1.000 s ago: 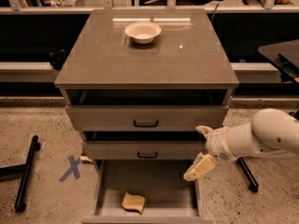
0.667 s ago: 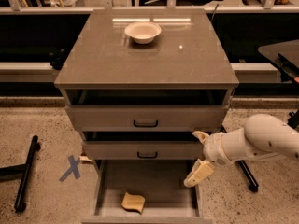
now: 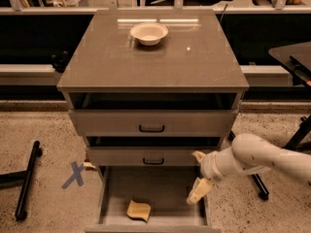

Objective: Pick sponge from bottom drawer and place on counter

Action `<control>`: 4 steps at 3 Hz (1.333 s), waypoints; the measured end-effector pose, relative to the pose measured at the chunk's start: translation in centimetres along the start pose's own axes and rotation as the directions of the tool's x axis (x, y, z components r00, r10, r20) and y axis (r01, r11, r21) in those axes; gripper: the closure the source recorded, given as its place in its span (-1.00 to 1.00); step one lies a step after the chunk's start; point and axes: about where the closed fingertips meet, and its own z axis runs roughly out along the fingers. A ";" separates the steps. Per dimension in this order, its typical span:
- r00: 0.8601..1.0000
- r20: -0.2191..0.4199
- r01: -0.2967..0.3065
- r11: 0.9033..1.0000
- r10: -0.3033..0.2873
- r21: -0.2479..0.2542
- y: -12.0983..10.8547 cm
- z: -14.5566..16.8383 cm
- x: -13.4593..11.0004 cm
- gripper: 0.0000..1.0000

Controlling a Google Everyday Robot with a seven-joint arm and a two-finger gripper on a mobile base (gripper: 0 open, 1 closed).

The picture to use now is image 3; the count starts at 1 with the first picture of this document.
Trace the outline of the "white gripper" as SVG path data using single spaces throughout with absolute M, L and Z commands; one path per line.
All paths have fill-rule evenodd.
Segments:
M 200 171 L 204 178 L 196 178 L 188 195 L 187 203 L 196 204 L 212 189 L 208 180 L 222 180 L 233 172 L 233 154 L 231 148 L 204 153 L 196 150 L 192 156 L 200 163 Z

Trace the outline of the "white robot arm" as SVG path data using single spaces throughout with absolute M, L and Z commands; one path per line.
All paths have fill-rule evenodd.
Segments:
M 189 205 L 206 196 L 213 182 L 231 175 L 248 176 L 274 169 L 305 185 L 311 184 L 310 154 L 281 149 L 251 133 L 237 135 L 224 150 L 210 153 L 196 150 L 192 155 L 202 177 L 194 181 L 187 198 Z

